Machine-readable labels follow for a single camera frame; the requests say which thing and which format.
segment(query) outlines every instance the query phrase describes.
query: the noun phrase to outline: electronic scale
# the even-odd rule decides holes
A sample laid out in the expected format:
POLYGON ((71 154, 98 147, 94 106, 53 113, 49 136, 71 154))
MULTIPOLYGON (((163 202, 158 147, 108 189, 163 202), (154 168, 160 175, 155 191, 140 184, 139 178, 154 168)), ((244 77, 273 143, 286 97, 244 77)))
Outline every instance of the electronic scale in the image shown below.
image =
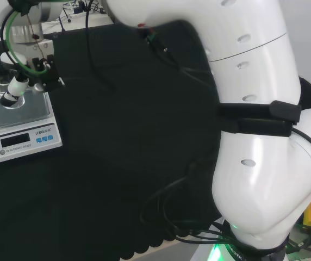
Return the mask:
POLYGON ((0 162, 62 145, 48 93, 34 95, 29 89, 21 107, 0 105, 0 162))

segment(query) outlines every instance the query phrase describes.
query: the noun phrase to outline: black table surface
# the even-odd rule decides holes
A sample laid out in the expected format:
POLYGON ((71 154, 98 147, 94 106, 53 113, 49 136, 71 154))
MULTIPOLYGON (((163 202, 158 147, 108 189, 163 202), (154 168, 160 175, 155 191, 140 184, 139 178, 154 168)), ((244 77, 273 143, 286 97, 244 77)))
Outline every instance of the black table surface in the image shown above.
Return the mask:
MULTIPOLYGON (((176 22, 157 29, 183 65, 208 70, 195 33, 176 22)), ((91 30, 92 56, 116 86, 90 70, 84 30, 49 35, 66 88, 50 94, 63 147, 0 163, 0 260, 131 258, 170 236, 139 220, 142 203, 218 151, 217 94, 164 65, 133 29, 91 30)), ((204 164, 169 202, 171 218, 219 217, 204 164)), ((151 205, 149 218, 157 206, 151 205)))

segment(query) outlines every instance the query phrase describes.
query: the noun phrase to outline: black strap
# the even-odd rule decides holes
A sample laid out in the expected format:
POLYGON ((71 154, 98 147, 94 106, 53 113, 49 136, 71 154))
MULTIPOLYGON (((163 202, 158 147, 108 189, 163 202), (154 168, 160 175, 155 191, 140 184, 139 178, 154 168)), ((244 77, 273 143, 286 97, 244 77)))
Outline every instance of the black strap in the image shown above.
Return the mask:
POLYGON ((300 105, 280 101, 270 105, 221 103, 219 115, 225 132, 289 137, 301 110, 300 105))

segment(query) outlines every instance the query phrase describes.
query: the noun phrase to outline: green cable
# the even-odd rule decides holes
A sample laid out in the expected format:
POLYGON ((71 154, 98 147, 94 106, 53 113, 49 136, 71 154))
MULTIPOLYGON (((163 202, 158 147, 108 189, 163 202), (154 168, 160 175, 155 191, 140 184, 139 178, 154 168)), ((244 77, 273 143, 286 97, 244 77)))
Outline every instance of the green cable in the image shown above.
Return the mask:
POLYGON ((12 50, 12 47, 11 47, 11 44, 10 44, 10 41, 9 41, 9 32, 10 32, 10 27, 12 26, 16 16, 18 15, 19 13, 18 12, 14 12, 12 14, 12 16, 10 17, 10 20, 9 20, 9 23, 7 24, 7 28, 5 30, 5 41, 7 43, 7 47, 10 51, 10 53, 13 55, 14 59, 17 61, 17 63, 26 71, 28 71, 29 73, 32 73, 34 75, 42 75, 42 74, 45 74, 47 72, 47 69, 45 69, 44 71, 41 71, 41 72, 38 72, 38 71, 34 71, 30 68, 28 68, 25 64, 23 64, 19 58, 15 55, 14 51, 12 50))

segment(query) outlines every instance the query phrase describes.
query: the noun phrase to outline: green light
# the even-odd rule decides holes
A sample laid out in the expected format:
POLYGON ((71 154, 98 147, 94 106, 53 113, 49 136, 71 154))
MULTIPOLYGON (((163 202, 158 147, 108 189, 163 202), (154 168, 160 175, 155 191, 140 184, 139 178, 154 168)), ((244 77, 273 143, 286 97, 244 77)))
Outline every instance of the green light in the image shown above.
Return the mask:
POLYGON ((221 251, 218 245, 215 245, 209 255, 208 261, 218 261, 221 257, 221 251))

